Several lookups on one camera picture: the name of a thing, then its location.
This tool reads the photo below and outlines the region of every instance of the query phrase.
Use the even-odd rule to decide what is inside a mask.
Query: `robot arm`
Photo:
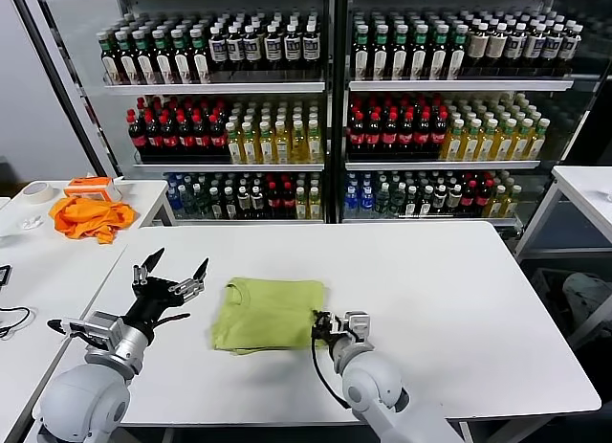
[[[399,369],[367,341],[369,323],[363,312],[348,312],[343,319],[323,312],[313,327],[313,341],[328,343],[334,370],[342,376],[346,408],[382,443],[463,443],[437,408],[411,399]]]
[[[85,365],[54,378],[40,400],[35,416],[53,437],[75,443],[105,443],[127,412],[131,380],[142,370],[144,350],[153,342],[153,330],[189,314],[160,319],[169,307],[179,307],[204,290],[208,259],[192,278],[174,282],[149,273],[164,249],[134,266],[132,290],[136,302],[121,317],[95,312],[85,321],[48,321],[55,331],[81,338],[88,345]],[[44,441],[52,440],[41,435]]]

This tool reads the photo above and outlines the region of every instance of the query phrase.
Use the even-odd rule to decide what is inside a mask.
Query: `display refrigerator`
[[[19,1],[97,156],[183,223],[517,237],[611,58],[609,0]]]

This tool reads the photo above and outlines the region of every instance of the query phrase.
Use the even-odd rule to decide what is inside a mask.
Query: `black cable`
[[[310,344],[310,351],[313,354],[313,364],[315,365],[315,370],[317,371],[317,376],[318,379],[321,381],[321,383],[323,383],[323,385],[325,386],[325,388],[327,389],[327,391],[329,393],[332,394],[332,397],[334,397],[336,399],[336,401],[338,403],[340,403],[340,405],[345,409],[348,410],[349,408],[351,408],[349,406],[348,403],[346,403],[345,400],[341,399],[340,397],[338,397],[336,395],[336,393],[334,392],[334,390],[330,387],[329,384],[327,384],[327,381],[325,381],[325,378],[323,378],[323,375],[321,374],[321,370],[318,369],[318,363],[317,363],[317,353],[315,352],[315,338],[311,339],[311,344]]]
[[[30,316],[30,314],[32,313],[30,309],[28,309],[27,307],[23,307],[23,306],[11,307],[8,309],[4,309],[0,307],[0,311],[1,312],[26,311],[26,315],[17,323],[14,323],[13,325],[9,325],[9,326],[0,326],[0,339],[5,338],[9,334],[9,331],[11,331],[13,328],[19,326],[21,323],[26,321],[28,317]]]

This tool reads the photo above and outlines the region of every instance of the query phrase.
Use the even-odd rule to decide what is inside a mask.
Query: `white shelf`
[[[516,218],[454,218],[454,217],[414,217],[414,218],[344,218],[342,223],[398,223],[403,221],[486,221],[496,228],[509,228],[518,225]]]
[[[143,172],[321,172],[324,164],[134,164]]]
[[[351,91],[566,91],[572,79],[456,79],[351,81]]]
[[[484,162],[396,162],[384,163],[345,163],[346,170],[517,170],[536,168],[539,161],[484,161]]]
[[[223,82],[210,84],[151,84],[104,86],[116,96],[172,94],[309,94],[325,90],[323,81],[305,82]]]

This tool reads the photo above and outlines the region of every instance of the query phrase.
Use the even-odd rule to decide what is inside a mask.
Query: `tape roll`
[[[54,189],[45,182],[33,182],[21,191],[24,199],[30,204],[42,204],[54,198]]]

